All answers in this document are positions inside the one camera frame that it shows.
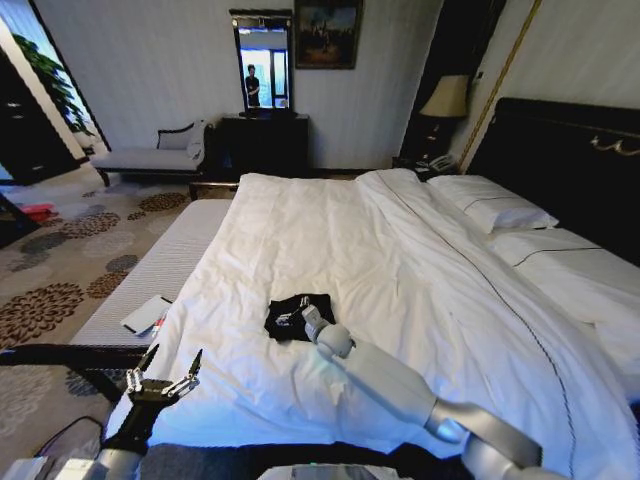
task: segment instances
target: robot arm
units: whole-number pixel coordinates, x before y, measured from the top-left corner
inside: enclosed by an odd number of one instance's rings
[[[127,370],[127,391],[132,407],[118,432],[102,444],[97,460],[71,459],[57,475],[56,480],[134,480],[138,466],[146,455],[147,440],[153,424],[166,407],[174,405],[198,384],[198,371],[202,350],[177,382],[144,378],[158,351],[158,345],[147,352],[133,370]]]
[[[302,315],[320,355],[396,417],[422,425],[445,442],[466,442],[462,462],[477,479],[564,478],[537,468],[541,447],[508,423],[478,405],[438,398],[418,372],[375,345],[354,341],[345,327],[331,325],[313,305]]]

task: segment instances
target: pillow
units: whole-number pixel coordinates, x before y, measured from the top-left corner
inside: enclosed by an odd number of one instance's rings
[[[591,325],[622,372],[640,380],[639,268],[561,228],[504,233],[490,248],[570,320]]]
[[[158,130],[158,150],[185,150],[193,136],[194,124],[179,130]]]
[[[549,228],[558,220],[506,188],[476,175],[441,175],[429,180],[486,234],[497,228]]]
[[[187,145],[187,155],[193,162],[200,165],[204,160],[204,129],[207,127],[207,122],[204,120],[198,120],[193,127],[191,138],[189,138],[189,144]]]

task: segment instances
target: floor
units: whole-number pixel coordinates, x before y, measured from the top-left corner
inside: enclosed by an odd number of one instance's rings
[[[112,175],[105,188],[89,164],[29,187],[3,187],[15,204],[52,203],[57,215],[0,250],[0,350],[67,343],[189,204],[187,185],[141,184]],[[232,198],[227,189],[199,192]],[[82,415],[104,422],[109,403],[63,367],[0,367],[0,474],[31,457]],[[92,456],[98,428],[73,427],[49,450],[63,464]]]

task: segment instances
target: sofa cushion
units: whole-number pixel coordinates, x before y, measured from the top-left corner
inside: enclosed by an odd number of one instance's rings
[[[158,130],[159,150],[186,150],[193,136],[195,122],[179,130]]]
[[[143,169],[143,170],[187,170],[195,172],[198,167],[189,158],[186,150],[156,150],[153,148],[129,148],[91,157],[95,168]]]
[[[196,165],[200,165],[204,160],[204,129],[206,127],[206,121],[198,120],[191,129],[192,135],[187,145],[187,155]]]

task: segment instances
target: mirror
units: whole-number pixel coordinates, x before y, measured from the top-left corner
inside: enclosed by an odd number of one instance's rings
[[[291,10],[230,10],[246,112],[292,110]]]

